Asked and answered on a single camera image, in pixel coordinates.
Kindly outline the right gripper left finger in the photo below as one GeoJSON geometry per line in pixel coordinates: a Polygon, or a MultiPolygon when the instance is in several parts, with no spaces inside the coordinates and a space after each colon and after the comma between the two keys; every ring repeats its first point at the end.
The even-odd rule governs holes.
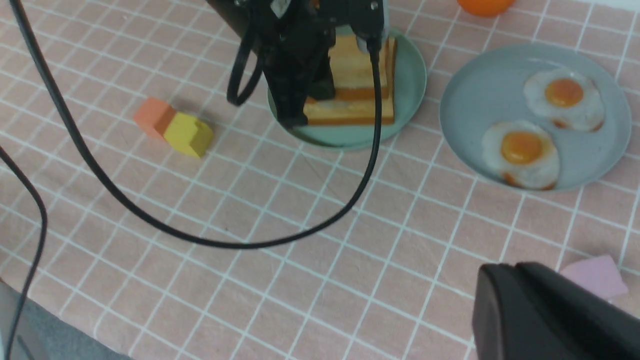
{"type": "Polygon", "coordinates": [[[584,360],[578,346],[550,318],[515,267],[483,264],[478,269],[472,332],[479,360],[584,360]]]}

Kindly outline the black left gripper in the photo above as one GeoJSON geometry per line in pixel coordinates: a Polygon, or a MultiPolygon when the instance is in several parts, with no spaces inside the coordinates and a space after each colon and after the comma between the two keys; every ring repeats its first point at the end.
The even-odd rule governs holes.
{"type": "Polygon", "coordinates": [[[308,125],[307,101],[336,95],[329,50],[336,28],[348,25],[347,0],[210,0],[208,5],[241,39],[231,72],[242,76],[249,55],[253,74],[265,75],[286,129],[308,125]]]}

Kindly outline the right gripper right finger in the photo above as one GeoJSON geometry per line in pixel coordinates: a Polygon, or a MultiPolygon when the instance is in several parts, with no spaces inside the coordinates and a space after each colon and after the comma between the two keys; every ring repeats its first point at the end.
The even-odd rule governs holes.
{"type": "Polygon", "coordinates": [[[515,266],[563,360],[637,360],[639,320],[544,265],[515,266]]]}

